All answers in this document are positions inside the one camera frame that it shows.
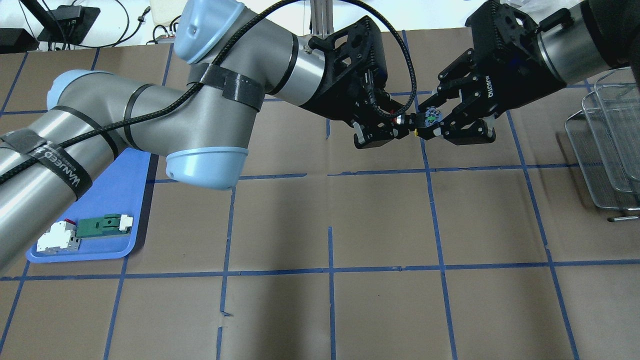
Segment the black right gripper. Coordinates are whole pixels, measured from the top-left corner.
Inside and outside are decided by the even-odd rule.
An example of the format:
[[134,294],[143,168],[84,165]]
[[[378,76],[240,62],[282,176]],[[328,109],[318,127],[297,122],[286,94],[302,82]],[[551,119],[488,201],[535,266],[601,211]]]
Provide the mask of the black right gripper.
[[[417,112],[438,110],[449,100],[460,100],[451,116],[473,111],[518,109],[567,86],[546,60],[538,24],[516,7],[498,1],[482,3],[467,19],[472,48],[465,50],[439,73],[439,84]],[[456,146],[491,144],[494,128],[485,119],[469,124],[435,120],[416,128],[425,141],[442,137]]]

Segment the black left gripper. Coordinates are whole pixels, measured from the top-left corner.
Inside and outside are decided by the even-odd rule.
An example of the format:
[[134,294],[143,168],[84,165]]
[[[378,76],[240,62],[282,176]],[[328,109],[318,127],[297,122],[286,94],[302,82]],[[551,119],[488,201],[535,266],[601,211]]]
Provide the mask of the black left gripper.
[[358,150],[415,132],[416,114],[403,110],[386,92],[386,55],[372,18],[364,16],[325,39],[313,36],[308,45],[324,55],[324,73],[302,109],[353,128]]

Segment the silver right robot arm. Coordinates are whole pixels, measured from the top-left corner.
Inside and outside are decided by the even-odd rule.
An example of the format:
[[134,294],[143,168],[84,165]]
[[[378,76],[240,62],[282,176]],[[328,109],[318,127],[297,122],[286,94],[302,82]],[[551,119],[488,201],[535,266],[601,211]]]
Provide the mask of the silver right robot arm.
[[391,120],[353,124],[359,150],[409,133],[429,141],[490,144],[503,113],[558,92],[590,76],[631,67],[639,78],[639,2],[584,0],[536,22],[498,0],[487,0],[465,22],[473,46],[438,75],[432,95],[416,112],[396,110]]

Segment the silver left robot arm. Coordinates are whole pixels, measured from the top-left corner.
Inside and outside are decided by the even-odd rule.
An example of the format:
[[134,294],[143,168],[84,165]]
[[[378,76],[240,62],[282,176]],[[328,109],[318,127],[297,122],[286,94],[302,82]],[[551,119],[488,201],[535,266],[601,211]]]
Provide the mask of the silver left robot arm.
[[280,0],[254,13],[237,0],[190,0],[174,51],[190,64],[184,92],[96,70],[59,75],[47,112],[1,136],[1,272],[80,200],[126,148],[166,157],[171,179],[227,191],[235,187],[265,96],[356,130],[357,146],[405,136],[397,124],[416,96],[407,46],[397,41],[411,93],[391,100],[380,32],[370,16],[326,38],[297,36],[268,20]]

